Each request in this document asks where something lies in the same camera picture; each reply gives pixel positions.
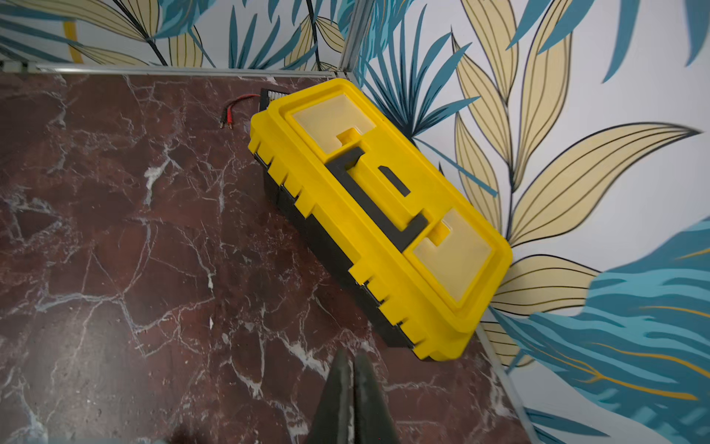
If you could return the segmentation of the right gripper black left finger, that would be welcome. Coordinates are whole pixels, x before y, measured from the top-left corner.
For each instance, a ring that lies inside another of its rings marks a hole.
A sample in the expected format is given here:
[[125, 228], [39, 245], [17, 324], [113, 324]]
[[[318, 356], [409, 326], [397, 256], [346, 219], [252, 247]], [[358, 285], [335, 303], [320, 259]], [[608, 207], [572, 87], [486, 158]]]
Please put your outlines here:
[[351, 361], [344, 350], [338, 350], [305, 442], [348, 443], [351, 407]]

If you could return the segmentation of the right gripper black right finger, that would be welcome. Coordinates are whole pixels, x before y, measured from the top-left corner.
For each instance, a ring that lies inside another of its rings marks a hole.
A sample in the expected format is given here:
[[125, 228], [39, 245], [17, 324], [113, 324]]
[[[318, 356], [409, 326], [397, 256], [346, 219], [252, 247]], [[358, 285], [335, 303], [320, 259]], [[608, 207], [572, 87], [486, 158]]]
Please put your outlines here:
[[375, 370], [364, 353], [354, 360], [354, 434], [355, 443], [399, 443]]

